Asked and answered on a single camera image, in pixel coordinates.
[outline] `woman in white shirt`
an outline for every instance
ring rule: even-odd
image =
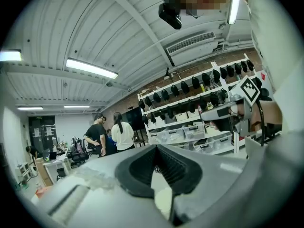
[[[111,130],[112,139],[116,142],[117,152],[134,149],[134,131],[130,124],[123,122],[119,112],[114,113],[114,126]]]

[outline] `white wall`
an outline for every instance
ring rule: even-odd
[[[25,112],[20,112],[15,107],[14,99],[1,87],[0,142],[4,145],[10,170],[16,181],[18,181],[17,166],[29,161],[28,153],[25,151],[27,141],[30,144],[28,117]]]
[[[57,138],[70,145],[74,136],[83,139],[84,134],[93,122],[91,114],[56,115]]]

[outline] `ceiling light fixture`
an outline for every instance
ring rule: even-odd
[[[228,24],[232,25],[237,20],[239,0],[230,1],[230,10],[228,15]]]
[[[89,108],[89,105],[65,105],[65,108]]]
[[[21,60],[21,52],[18,50],[0,51],[0,62]]]
[[[20,106],[18,107],[18,110],[21,111],[33,111],[33,110],[43,110],[43,108],[41,106]]]
[[[74,69],[79,69],[82,71],[90,72],[93,74],[98,74],[101,76],[105,76],[108,78],[116,79],[118,74],[109,70],[105,70],[103,68],[94,66],[92,64],[84,63],[78,60],[68,58],[66,61],[66,66]]]

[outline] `white shirt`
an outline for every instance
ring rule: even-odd
[[[113,141],[116,142],[116,146],[118,150],[125,150],[130,148],[133,143],[134,131],[130,124],[122,122],[123,133],[120,133],[120,129],[118,124],[115,124],[112,127],[111,134]]]
[[[282,130],[304,129],[304,42],[278,0],[248,0],[252,40],[283,115]]]

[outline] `desk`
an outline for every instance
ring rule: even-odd
[[[63,169],[65,171],[65,174],[69,175],[69,169],[70,168],[67,167],[66,162],[65,162],[65,160],[67,159],[66,155],[67,155],[67,153],[58,156],[57,159],[54,162],[46,162],[46,163],[43,164],[43,166],[46,168],[47,174],[48,174],[48,176],[51,179],[53,184],[56,183],[56,181],[54,181],[53,177],[55,176],[55,180],[56,180],[56,177],[58,175],[58,173],[57,173],[57,169],[58,169],[57,166],[58,165],[62,165]]]

